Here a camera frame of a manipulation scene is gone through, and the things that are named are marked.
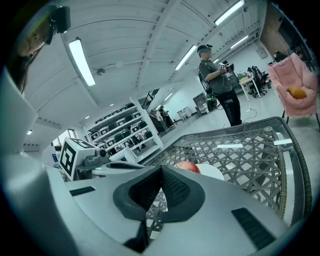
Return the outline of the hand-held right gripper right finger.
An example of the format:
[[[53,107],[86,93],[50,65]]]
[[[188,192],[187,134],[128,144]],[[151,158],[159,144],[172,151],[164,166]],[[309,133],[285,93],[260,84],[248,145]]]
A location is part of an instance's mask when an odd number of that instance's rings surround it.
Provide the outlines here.
[[[288,230],[273,210],[236,185],[171,166],[161,170],[163,176],[182,181],[190,193],[169,208],[177,221],[163,223],[147,247],[149,256],[249,256]]]

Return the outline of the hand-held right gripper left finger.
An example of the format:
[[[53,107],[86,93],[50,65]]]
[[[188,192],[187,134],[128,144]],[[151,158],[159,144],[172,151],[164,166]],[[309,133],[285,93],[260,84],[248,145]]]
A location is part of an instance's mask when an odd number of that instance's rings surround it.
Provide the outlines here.
[[[65,183],[83,212],[116,242],[142,253],[150,244],[147,217],[132,220],[124,217],[115,205],[114,190],[144,173],[143,168],[122,174],[93,175]]]

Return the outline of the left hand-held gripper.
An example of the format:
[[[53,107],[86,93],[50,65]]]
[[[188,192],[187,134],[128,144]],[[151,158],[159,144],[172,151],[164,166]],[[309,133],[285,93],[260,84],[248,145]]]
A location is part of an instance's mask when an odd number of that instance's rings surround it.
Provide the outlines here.
[[[109,157],[104,148],[71,137],[66,137],[63,142],[59,166],[69,180],[89,179],[91,171],[92,175],[106,176],[144,168],[137,164],[136,155],[130,148],[126,147]]]

